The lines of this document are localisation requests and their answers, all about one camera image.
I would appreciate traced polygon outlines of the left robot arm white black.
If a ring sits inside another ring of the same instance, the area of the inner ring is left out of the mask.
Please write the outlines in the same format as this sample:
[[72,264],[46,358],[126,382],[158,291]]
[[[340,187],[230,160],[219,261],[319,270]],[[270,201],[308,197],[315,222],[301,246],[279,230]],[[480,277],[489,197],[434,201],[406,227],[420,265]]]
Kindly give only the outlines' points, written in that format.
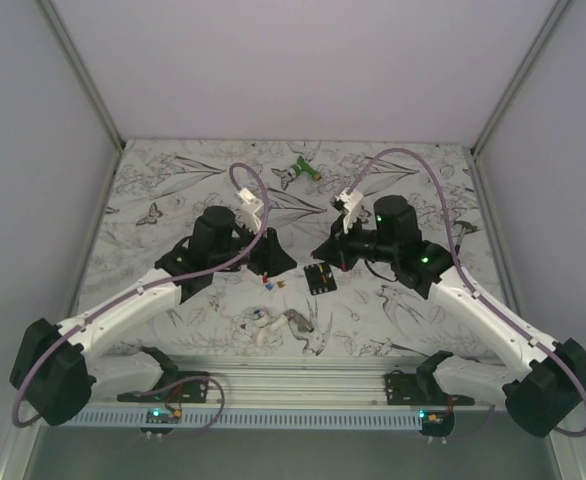
[[30,424],[19,417],[23,402],[51,426],[72,419],[103,378],[89,371],[95,359],[127,330],[210,286],[215,273],[246,268],[257,276],[276,277],[296,266],[274,228],[261,225],[251,231],[237,223],[230,209],[206,208],[191,235],[132,286],[74,317],[56,324],[40,318],[26,328],[9,376],[17,391],[14,426]]

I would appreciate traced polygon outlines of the black fuse box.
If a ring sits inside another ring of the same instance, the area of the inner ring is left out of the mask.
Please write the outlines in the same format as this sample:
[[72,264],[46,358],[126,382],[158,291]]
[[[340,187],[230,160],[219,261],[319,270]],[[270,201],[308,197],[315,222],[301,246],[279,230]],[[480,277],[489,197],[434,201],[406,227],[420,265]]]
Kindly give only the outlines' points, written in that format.
[[[323,273],[323,277],[321,279],[311,278],[311,272],[313,271],[319,271]],[[328,272],[332,273],[331,266],[328,263],[321,262],[312,265],[306,265],[303,268],[303,272],[307,281],[309,292],[312,296],[317,296],[337,290],[337,284],[334,276],[332,279],[327,279],[325,276]]]

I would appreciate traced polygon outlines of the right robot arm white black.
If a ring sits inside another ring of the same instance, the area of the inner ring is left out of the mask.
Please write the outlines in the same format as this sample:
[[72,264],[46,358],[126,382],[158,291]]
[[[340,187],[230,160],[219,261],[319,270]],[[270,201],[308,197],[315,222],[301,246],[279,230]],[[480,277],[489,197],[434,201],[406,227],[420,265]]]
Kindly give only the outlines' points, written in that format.
[[422,404],[463,397],[503,407],[525,432],[544,438],[579,405],[586,405],[586,350],[556,340],[482,288],[447,248],[425,240],[415,209],[399,195],[374,204],[375,227],[359,219],[362,196],[342,192],[339,216],[312,255],[347,272],[358,261],[387,264],[397,282],[462,321],[500,359],[500,365],[439,351],[417,368],[413,383]]

